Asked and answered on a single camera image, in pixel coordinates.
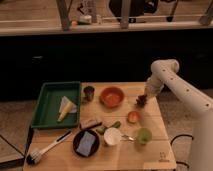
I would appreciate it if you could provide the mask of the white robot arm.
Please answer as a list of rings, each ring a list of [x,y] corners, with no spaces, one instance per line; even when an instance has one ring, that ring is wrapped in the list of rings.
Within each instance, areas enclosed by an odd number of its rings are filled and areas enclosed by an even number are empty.
[[[151,76],[145,84],[145,94],[157,96],[164,86],[195,115],[189,155],[189,171],[213,171],[213,98],[207,96],[177,75],[179,63],[175,59],[156,60],[151,64]]]

